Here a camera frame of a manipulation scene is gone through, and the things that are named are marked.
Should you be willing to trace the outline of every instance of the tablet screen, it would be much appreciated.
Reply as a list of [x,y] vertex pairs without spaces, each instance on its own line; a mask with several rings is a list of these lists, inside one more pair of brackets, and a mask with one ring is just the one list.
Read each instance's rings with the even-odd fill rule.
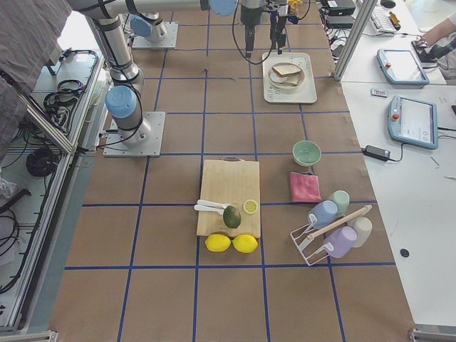
[[397,81],[423,81],[424,75],[421,73],[416,60],[413,58],[411,51],[392,51],[385,50],[385,57],[391,67],[389,73],[392,73]]
[[399,135],[424,143],[433,143],[432,106],[403,98]]

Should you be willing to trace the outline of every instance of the cutting board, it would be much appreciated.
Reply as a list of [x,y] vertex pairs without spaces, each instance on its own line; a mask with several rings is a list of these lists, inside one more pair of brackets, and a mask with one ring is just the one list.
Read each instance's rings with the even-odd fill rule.
[[236,229],[223,223],[223,216],[216,212],[198,212],[197,235],[208,236],[222,232],[229,237],[250,234],[261,236],[260,207],[254,214],[242,209],[246,200],[259,199],[259,162],[205,160],[202,172],[201,199],[233,204],[241,213],[241,224]]

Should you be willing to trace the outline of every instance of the black box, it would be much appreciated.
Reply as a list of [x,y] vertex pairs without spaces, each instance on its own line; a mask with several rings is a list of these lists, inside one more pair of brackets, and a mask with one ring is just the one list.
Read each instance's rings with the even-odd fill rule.
[[352,0],[320,0],[321,8],[328,16],[351,16],[356,5]]
[[351,29],[355,19],[351,16],[327,16],[326,27],[328,29]]

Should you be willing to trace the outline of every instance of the green cup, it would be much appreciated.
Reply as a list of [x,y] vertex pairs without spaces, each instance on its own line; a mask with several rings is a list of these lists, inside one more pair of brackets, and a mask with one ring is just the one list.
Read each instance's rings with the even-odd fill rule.
[[310,140],[298,141],[293,146],[293,159],[300,166],[312,166],[321,158],[318,145]]
[[329,196],[328,200],[333,201],[337,205],[337,214],[336,217],[341,217],[345,215],[345,212],[348,209],[348,205],[350,204],[350,195],[343,191],[337,190]]

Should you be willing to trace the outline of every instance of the black round object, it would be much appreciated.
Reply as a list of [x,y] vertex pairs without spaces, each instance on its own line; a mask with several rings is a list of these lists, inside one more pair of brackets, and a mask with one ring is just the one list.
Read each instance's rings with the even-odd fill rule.
[[391,9],[394,6],[396,6],[396,3],[394,2],[394,0],[380,0],[380,5],[386,7],[387,9]]
[[45,177],[56,169],[58,158],[50,148],[41,147],[27,156],[28,173],[35,177]]
[[410,255],[410,253],[408,252],[407,249],[402,248],[402,249],[400,250],[400,255],[402,255],[404,258],[408,258],[408,256]]

